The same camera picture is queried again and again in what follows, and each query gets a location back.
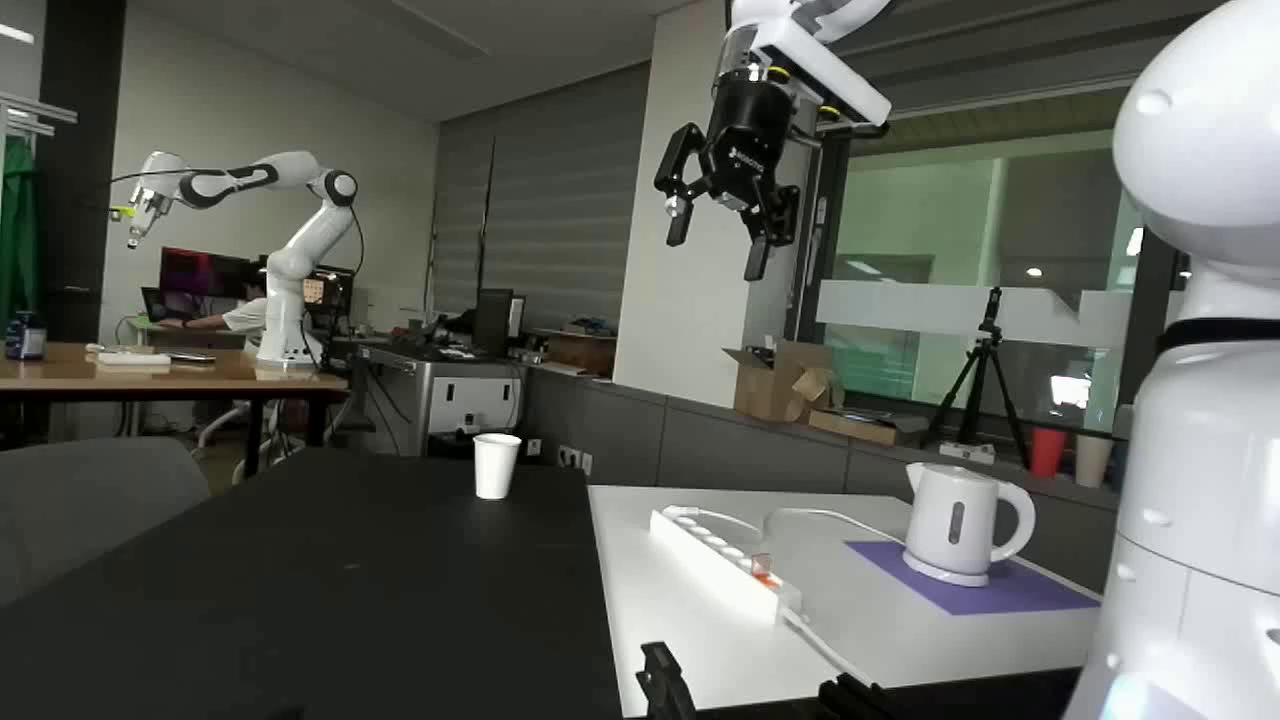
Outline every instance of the window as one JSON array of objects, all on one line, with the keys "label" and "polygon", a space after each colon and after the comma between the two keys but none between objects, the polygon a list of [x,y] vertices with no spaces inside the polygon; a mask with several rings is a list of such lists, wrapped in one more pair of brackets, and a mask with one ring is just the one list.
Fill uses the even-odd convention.
[{"label": "window", "polygon": [[[1110,430],[1141,258],[1110,168],[1114,108],[1118,92],[1039,99],[912,120],[873,153],[851,145],[813,310],[851,402],[934,408],[1001,287],[1021,419]],[[979,408],[1002,417],[992,371]]]}]

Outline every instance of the glass wall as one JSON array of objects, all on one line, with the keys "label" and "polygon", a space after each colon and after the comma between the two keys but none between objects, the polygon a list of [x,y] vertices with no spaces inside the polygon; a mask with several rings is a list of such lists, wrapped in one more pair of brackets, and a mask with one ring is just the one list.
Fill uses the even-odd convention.
[{"label": "glass wall", "polygon": [[[1141,253],[1109,145],[1090,128],[851,156],[822,297],[838,278],[854,301],[817,310],[846,399],[930,412],[992,335],[983,297],[1001,287],[1021,419],[1109,430]],[[992,367],[979,408],[1002,417]]]}]

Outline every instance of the white robot head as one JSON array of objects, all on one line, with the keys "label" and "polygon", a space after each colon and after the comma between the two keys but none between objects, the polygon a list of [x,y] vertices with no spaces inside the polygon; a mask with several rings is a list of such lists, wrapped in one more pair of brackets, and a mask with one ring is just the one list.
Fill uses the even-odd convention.
[{"label": "white robot head", "polygon": [[1191,258],[1280,273],[1280,0],[1226,0],[1149,63],[1114,120],[1114,171]]}]

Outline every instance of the black table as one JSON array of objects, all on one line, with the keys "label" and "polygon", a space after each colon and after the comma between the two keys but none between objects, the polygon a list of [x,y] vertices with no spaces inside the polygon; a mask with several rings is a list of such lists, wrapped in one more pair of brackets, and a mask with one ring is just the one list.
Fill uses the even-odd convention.
[{"label": "black table", "polygon": [[0,712],[618,715],[585,481],[298,452],[0,608]]}]

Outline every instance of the curtain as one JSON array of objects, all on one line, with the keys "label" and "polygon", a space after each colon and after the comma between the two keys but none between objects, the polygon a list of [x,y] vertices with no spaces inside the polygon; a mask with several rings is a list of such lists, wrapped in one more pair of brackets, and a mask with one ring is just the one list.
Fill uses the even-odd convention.
[{"label": "curtain", "polygon": [[5,140],[5,195],[0,195],[0,321],[34,308],[34,153],[28,135]]},{"label": "curtain", "polygon": [[483,273],[525,301],[525,329],[615,323],[645,92],[646,67],[624,67],[441,128],[431,310],[475,308]]}]

